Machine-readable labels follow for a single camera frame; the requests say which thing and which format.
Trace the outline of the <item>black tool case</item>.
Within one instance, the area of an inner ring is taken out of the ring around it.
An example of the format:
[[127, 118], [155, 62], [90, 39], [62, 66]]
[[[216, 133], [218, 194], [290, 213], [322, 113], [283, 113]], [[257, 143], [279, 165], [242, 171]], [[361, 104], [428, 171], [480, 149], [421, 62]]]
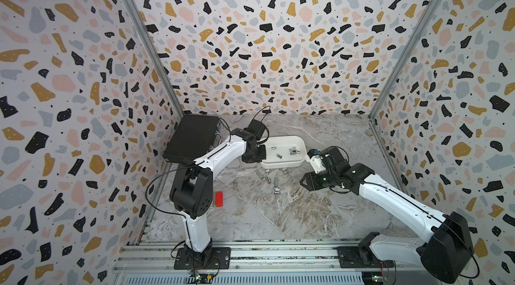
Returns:
[[220, 118], [208, 115], [185, 115], [163, 152], [171, 163], [195, 160], [209, 152], [219, 130]]

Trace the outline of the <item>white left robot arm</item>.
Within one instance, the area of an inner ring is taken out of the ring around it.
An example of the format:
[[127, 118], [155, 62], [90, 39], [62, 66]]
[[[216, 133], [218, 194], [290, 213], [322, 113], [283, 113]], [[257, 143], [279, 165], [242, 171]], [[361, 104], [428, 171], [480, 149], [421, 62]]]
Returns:
[[170, 200], [185, 219], [185, 246], [194, 254], [206, 254], [212, 248], [206, 212], [213, 202], [214, 177], [237, 158], [247, 164], [265, 160], [264, 133], [269, 133], [265, 124], [253, 119], [246, 128], [231, 131], [225, 141], [204, 156], [178, 165]]

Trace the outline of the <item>red rectangular block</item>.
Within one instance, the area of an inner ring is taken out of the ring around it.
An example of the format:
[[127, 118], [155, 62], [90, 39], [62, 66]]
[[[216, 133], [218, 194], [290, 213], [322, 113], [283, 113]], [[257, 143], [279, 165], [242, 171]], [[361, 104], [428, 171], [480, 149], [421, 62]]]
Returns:
[[224, 205], [224, 195], [222, 192], [215, 193], [215, 206], [222, 207]]

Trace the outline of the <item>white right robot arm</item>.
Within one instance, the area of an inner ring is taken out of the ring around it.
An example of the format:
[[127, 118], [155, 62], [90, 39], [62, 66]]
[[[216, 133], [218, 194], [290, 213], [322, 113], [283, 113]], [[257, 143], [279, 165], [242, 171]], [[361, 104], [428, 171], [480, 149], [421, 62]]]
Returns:
[[375, 203], [415, 233], [411, 238], [369, 233], [358, 244], [357, 263], [402, 262], [423, 267], [437, 280], [453, 284], [475, 259], [468, 222], [462, 215], [448, 215], [410, 198], [371, 168], [351, 165], [339, 147], [311, 149], [306, 161], [313, 170], [300, 184], [308, 191], [339, 187], [339, 193], [351, 192]]

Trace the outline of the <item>white plastic storage box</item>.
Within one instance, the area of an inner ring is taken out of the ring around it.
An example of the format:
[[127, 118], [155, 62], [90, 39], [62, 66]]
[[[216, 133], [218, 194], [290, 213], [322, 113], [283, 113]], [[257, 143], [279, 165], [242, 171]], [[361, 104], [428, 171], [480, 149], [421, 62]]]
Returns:
[[[266, 159], [260, 163], [264, 169], [296, 168], [305, 162], [306, 146], [304, 140], [299, 136], [270, 137], [264, 145]], [[291, 148], [296, 148], [300, 153], [291, 155]], [[280, 154], [282, 159], [278, 158], [276, 154]]]

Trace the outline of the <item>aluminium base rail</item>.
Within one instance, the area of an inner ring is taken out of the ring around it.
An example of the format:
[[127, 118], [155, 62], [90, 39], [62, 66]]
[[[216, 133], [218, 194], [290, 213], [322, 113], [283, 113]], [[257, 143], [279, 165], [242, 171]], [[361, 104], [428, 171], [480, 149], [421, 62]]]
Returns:
[[420, 266], [358, 258], [356, 239], [214, 242], [192, 267], [178, 243], [126, 246], [110, 284], [439, 284]]

